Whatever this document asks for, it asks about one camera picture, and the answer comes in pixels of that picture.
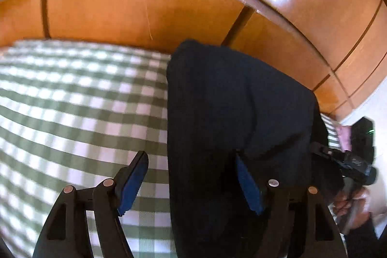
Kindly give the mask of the person's right hand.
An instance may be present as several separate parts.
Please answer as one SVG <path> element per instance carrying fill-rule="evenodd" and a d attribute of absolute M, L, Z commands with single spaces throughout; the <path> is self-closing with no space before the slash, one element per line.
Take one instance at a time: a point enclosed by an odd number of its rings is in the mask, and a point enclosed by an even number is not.
<path fill-rule="evenodd" d="M 339 192 L 333 201 L 333 213 L 341 219 L 347 216 L 345 228 L 357 229 L 364 225 L 371 216 L 369 211 L 370 194 L 366 187 L 354 191 L 349 196 L 344 191 Z"/>

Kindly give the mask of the right forearm dark sleeve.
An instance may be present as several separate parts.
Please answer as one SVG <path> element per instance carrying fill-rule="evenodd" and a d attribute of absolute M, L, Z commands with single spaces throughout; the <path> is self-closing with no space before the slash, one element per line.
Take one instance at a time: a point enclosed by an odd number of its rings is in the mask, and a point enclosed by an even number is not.
<path fill-rule="evenodd" d="M 375 234 L 372 217 L 362 226 L 352 229 L 345 236 L 347 253 L 349 258 L 378 258 L 386 257 L 386 227 L 378 238 Z"/>

